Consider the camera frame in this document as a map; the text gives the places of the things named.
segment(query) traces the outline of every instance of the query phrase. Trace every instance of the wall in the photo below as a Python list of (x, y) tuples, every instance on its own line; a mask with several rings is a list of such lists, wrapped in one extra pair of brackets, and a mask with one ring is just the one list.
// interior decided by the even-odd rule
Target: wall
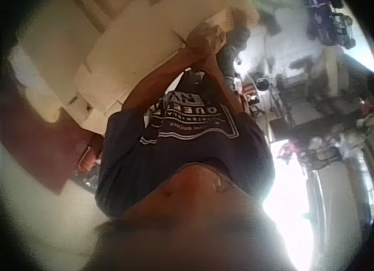
[(107, 220), (93, 194), (69, 180), (57, 196), (3, 146), (1, 160), (2, 202), (24, 245), (47, 270), (80, 270), (95, 245), (94, 227)]
[(65, 105), (77, 92), (72, 79), (99, 36), (72, 0), (47, 0), (20, 29), (18, 40)]

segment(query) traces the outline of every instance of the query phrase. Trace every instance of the person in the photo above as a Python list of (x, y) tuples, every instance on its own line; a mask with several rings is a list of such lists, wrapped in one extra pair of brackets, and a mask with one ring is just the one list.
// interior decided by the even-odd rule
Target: person
[[(96, 193), (110, 221), (84, 270), (293, 270), (262, 210), (271, 153), (219, 70), (224, 39), (219, 27), (195, 29), (110, 117)], [(186, 68), (215, 95), (203, 82), (164, 95)]]

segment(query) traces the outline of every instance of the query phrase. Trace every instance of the red object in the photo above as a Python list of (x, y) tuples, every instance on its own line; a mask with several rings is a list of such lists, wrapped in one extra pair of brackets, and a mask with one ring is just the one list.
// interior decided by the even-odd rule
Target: red object
[(94, 137), (99, 155), (102, 137), (80, 128), (63, 109), (56, 123), (45, 122), (18, 94), (16, 84), (12, 75), (2, 76), (1, 142), (22, 168), (60, 194)]

